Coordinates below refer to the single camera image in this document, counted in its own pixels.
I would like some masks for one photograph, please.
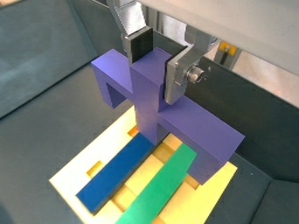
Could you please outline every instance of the purple cross-shaped block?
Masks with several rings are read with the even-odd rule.
[[[212,113],[183,96],[173,105],[164,101],[164,62],[171,55],[155,48],[128,65],[111,50],[92,61],[100,93],[115,108],[125,99],[135,104],[139,131],[156,144],[172,132],[196,151],[188,173],[203,184],[227,163],[244,136]]]

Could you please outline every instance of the gray surface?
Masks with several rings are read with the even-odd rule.
[[[296,224],[298,212],[299,184],[272,180],[251,223]]]
[[[208,59],[200,68],[208,79],[187,96],[246,136],[238,154],[274,179],[299,182],[299,109]]]
[[[1,224],[80,223],[48,179],[129,105],[108,108],[87,66],[0,120]]]
[[[229,162],[238,167],[238,171],[207,224],[248,224],[271,181],[271,178],[238,154],[234,154]]]
[[[96,51],[67,0],[27,0],[0,9],[0,117],[31,100]]]
[[[69,0],[73,3],[79,18],[84,24],[97,54],[111,49],[124,53],[120,30],[104,1]]]

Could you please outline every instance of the screw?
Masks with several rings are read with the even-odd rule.
[[[204,79],[204,71],[196,66],[191,66],[185,74],[185,80],[191,83],[197,83]]]

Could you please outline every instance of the yellow base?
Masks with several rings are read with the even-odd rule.
[[[163,140],[163,143],[143,162],[115,197],[97,214],[92,215],[77,199],[76,194],[131,141],[136,132],[135,109],[131,108],[51,178],[51,184],[60,196],[87,224],[112,224],[117,221],[181,144],[181,141],[172,134]],[[204,185],[200,185],[188,175],[153,223],[204,223],[236,169],[235,165],[227,163]]]

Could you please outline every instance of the blue block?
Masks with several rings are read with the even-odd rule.
[[[152,148],[153,144],[139,133],[79,191],[77,197],[93,214],[105,205],[120,185],[145,160]]]

